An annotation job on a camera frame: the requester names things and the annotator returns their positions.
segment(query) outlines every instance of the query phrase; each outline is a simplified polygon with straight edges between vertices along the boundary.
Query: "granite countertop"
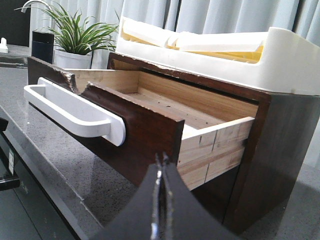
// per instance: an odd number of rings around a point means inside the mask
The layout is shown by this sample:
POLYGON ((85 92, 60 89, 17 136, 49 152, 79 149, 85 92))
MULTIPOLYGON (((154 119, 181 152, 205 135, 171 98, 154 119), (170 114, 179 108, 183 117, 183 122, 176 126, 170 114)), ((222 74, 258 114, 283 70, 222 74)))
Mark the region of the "granite countertop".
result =
POLYGON ((18 45, 8 44, 7 47, 8 47, 8 54, 19 55, 24 57, 31 55, 31 49, 28 46, 18 46, 18 45))
POLYGON ((24 99, 28 69, 0 67, 4 132, 82 239, 105 226, 136 187, 24 99))

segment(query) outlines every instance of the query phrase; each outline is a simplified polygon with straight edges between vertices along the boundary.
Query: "potted plant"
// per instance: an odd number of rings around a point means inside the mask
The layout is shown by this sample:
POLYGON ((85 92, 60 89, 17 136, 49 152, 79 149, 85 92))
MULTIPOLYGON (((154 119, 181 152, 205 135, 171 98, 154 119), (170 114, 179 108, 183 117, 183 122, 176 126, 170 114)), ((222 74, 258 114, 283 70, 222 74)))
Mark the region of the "potted plant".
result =
POLYGON ((60 68, 88 69, 91 65, 92 51, 98 49, 115 50, 116 41, 111 34, 117 31, 117 24, 97 22, 90 26, 90 16, 82 20, 77 11, 69 14, 61 4, 41 10, 52 18, 55 27, 48 27, 54 34, 54 63, 60 68))

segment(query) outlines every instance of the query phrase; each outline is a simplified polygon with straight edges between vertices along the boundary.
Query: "faucet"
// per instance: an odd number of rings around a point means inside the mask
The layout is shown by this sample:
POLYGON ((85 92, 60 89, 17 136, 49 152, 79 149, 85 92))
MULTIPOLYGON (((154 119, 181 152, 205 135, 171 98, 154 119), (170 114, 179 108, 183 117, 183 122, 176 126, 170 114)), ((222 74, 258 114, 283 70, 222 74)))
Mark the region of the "faucet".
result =
MULTIPOLYGON (((52 11, 52 8, 50 7, 50 5, 42 0, 29 0, 25 4, 23 4, 23 6, 21 8, 17 8, 17 9, 21 9, 21 12, 23 12, 25 14, 27 11, 27 8, 30 7, 31 4, 35 4, 35 3, 43 4, 48 8, 49 11, 52 11)), ((55 21, 54 20, 51 21, 51 28, 55 29, 55 21)))
POLYGON ((25 4, 23 4, 23 6, 21 7, 21 12, 23 12, 23 13, 25 14, 27 8, 30 7, 31 4, 34 4, 34 3, 43 4, 43 5, 45 5, 50 11, 52 11, 52 8, 50 7, 50 5, 49 5, 48 3, 46 3, 45 1, 42 1, 42 0, 29 0, 29 1, 27 1, 25 4))

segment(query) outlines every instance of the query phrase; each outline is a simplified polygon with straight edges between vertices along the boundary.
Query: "white plastic tray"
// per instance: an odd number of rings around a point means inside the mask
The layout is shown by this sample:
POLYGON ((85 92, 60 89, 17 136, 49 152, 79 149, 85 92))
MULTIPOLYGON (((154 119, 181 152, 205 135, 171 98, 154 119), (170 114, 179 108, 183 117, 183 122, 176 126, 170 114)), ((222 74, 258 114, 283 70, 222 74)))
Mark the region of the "white plastic tray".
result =
POLYGON ((126 20, 120 21, 119 54, 255 89, 320 95, 320 48, 289 30, 271 27, 260 60, 247 63, 129 41, 122 30, 126 20))
POLYGON ((121 117, 43 77, 39 78, 37 85, 24 87, 24 97, 77 136, 102 136, 116 146, 126 139, 126 128, 121 117))
POLYGON ((8 53, 7 40, 4 37, 1 38, 0 53, 8 53))

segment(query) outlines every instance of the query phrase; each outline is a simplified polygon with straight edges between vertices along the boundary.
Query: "dark brown drawer front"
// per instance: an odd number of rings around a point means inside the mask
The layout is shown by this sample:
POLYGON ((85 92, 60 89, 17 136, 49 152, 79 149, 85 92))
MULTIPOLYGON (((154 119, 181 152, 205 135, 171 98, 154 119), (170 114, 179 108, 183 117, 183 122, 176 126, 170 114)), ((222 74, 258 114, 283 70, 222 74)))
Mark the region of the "dark brown drawer front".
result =
POLYGON ((148 165, 155 162, 156 153, 166 152, 171 161, 177 163, 183 119, 161 113, 161 109, 150 109, 110 88, 91 85, 81 96, 122 117, 126 138, 116 147, 102 137, 74 137, 128 180, 139 184, 148 165))

